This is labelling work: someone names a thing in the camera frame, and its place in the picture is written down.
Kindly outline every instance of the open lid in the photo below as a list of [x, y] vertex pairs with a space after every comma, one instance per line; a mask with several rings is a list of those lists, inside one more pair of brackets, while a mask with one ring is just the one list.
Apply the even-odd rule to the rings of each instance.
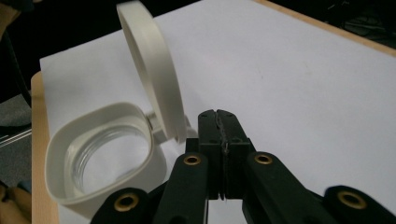
[[186, 139], [177, 75], [168, 47], [150, 13], [138, 1], [117, 5], [137, 72], [167, 139]]

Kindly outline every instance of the white paper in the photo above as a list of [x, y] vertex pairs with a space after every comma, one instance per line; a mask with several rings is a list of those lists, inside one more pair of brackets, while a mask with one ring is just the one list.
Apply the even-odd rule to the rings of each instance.
[[[395, 58], [246, 0], [205, 0], [155, 20], [192, 127], [207, 109], [228, 110], [306, 188], [347, 185], [396, 214]], [[150, 111], [122, 32], [42, 59], [41, 69], [50, 136], [104, 105]], [[184, 148], [163, 150], [172, 163]], [[240, 210], [211, 203], [209, 223], [246, 223]], [[60, 219], [88, 223], [62, 207]]]

